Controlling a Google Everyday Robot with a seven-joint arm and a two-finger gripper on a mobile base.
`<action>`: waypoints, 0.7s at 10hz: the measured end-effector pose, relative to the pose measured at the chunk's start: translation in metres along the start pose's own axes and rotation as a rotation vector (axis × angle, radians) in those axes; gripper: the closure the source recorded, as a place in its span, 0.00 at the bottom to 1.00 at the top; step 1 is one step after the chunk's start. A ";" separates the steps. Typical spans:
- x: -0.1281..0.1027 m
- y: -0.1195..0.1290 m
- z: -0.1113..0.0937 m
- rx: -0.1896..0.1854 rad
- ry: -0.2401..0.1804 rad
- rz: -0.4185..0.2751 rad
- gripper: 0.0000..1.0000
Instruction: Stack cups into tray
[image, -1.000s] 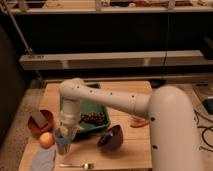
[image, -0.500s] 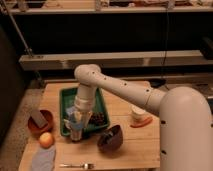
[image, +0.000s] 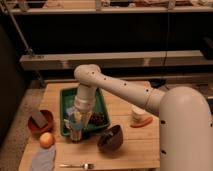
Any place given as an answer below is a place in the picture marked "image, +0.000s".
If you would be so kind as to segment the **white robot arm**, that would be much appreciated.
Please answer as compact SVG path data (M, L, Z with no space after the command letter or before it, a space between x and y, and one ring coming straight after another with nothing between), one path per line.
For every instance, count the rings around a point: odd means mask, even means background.
M74 77L74 106L83 114L102 88L159 117L160 171L213 171L213 116L200 92L185 86L164 92L106 76L95 64L77 66Z

